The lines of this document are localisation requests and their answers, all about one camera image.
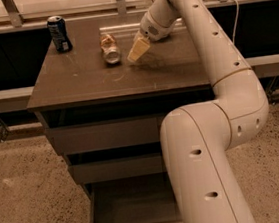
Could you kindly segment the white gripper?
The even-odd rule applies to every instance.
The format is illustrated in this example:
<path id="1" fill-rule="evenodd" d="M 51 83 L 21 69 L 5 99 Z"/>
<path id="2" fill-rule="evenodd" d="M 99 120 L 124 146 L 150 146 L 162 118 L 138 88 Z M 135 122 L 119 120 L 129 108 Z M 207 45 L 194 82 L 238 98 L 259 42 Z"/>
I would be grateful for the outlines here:
<path id="1" fill-rule="evenodd" d="M 176 12 L 153 13 L 147 11 L 140 21 L 139 32 L 146 37 L 137 37 L 127 59 L 135 63 L 150 48 L 150 40 L 159 41 L 170 35 L 176 23 Z"/>

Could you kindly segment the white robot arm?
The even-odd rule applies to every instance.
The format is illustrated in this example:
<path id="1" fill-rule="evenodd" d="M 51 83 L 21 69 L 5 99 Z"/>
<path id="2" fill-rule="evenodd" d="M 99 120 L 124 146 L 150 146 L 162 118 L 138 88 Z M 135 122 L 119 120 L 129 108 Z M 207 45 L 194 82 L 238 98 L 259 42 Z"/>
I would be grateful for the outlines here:
<path id="1" fill-rule="evenodd" d="M 183 223 L 256 223 L 226 159 L 226 150 L 255 137 L 269 104 L 255 72 L 203 0 L 155 0 L 141 20 L 128 59 L 182 19 L 215 97 L 178 107 L 163 119 L 160 142 Z"/>

